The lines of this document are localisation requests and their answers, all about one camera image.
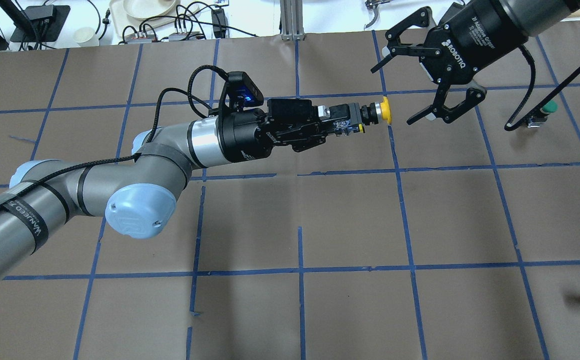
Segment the yellow push button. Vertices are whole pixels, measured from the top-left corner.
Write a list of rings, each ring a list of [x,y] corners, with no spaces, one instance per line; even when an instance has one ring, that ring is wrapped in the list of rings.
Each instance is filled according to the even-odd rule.
[[[392,123],[392,110],[389,99],[384,96],[379,102],[372,102],[369,105],[360,105],[361,123],[350,123],[349,121],[338,121],[333,125],[378,125],[380,122]]]

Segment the green push button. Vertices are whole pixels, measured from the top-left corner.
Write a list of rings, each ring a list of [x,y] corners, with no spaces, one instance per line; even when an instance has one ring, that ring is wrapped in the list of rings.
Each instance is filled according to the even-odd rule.
[[[528,129],[540,128],[546,123],[548,117],[558,110],[558,105],[554,100],[549,100],[540,108],[533,109],[525,117],[525,123]]]

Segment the black device stand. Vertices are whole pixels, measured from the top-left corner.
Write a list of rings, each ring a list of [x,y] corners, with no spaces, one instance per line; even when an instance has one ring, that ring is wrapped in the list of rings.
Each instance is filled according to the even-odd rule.
[[[25,10],[14,6],[8,13],[15,24],[11,42],[31,43],[39,39],[42,43],[55,43],[71,11],[66,5],[28,6]]]

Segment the black power adapter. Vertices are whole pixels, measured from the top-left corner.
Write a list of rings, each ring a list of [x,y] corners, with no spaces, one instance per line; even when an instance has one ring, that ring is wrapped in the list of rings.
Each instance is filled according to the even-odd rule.
[[[225,11],[218,7],[211,10],[213,34],[215,39],[225,39],[227,37],[227,18]]]

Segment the cream round plate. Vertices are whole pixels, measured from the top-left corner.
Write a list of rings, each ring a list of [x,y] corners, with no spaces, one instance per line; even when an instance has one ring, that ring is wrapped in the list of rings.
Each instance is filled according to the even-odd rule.
[[[148,19],[169,13],[178,4],[177,0],[123,0],[123,10],[134,19]]]

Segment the cream square tray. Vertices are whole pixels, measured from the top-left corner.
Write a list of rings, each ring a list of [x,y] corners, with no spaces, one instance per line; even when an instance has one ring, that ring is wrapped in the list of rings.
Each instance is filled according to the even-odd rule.
[[[180,0],[111,0],[109,9],[115,32],[121,36],[125,27],[138,30],[140,23],[148,18],[153,19],[148,23],[155,28],[172,23],[173,18],[164,16],[175,17],[180,4]]]

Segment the white paper cup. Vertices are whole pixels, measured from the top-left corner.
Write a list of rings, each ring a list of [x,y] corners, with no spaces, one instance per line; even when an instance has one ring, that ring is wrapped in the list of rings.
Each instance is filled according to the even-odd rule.
[[[100,45],[99,36],[95,28],[82,27],[73,33],[73,41],[81,48],[98,47]]]

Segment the aluminium frame post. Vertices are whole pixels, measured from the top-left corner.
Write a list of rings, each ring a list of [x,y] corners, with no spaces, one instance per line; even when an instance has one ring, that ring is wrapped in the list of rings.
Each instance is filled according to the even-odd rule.
[[[284,41],[303,41],[303,0],[280,0],[280,35]]]

